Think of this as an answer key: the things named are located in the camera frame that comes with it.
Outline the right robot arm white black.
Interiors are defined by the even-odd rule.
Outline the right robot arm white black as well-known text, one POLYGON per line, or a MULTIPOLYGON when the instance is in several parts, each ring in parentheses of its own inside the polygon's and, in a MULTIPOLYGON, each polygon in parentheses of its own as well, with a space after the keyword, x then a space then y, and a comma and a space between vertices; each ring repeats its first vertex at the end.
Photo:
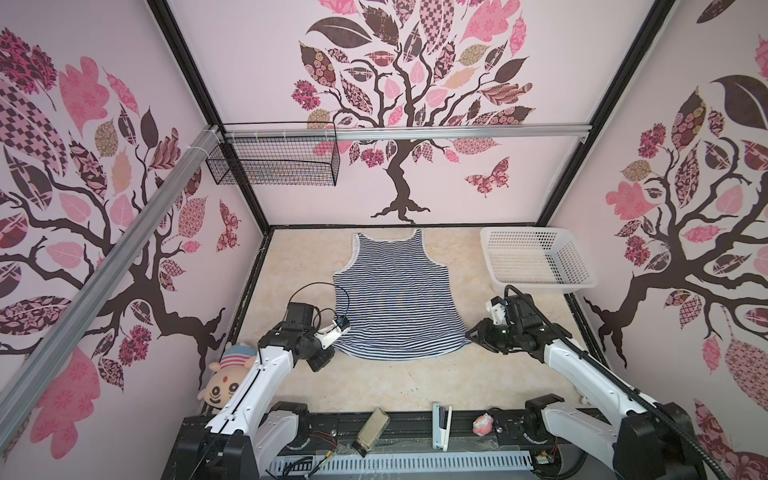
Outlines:
POLYGON ((508 287, 486 309, 488 317, 465 334, 470 342, 492 353, 529 355, 562 375, 600 413, 594 417, 556 394, 529 399, 520 427, 528 442, 566 440, 619 479, 704 479, 715 471, 681 407, 620 379, 549 320, 531 296, 508 287))

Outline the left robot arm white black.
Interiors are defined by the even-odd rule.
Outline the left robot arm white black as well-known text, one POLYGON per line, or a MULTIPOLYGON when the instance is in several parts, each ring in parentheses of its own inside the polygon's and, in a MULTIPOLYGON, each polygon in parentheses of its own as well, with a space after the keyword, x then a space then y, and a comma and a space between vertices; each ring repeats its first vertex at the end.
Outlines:
POLYGON ((309 304, 287 305, 282 321, 259 340, 255 363, 233 397, 206 425, 179 435, 171 455, 175 479, 259 479, 286 446, 308 438, 308 407, 272 400, 299 361, 317 372, 333 358, 333 344, 350 322, 336 313, 321 328, 315 323, 321 316, 309 304))

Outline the blue white striped tank top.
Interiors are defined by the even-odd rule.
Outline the blue white striped tank top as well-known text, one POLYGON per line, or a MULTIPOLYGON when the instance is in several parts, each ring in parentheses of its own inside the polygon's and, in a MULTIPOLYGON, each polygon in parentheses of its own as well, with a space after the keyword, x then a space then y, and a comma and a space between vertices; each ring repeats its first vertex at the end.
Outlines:
POLYGON ((344 354, 369 361, 440 357, 468 344, 455 306, 449 268, 426 252, 424 231, 405 239, 352 239, 352 255, 333 274, 350 328, 337 342, 344 354))

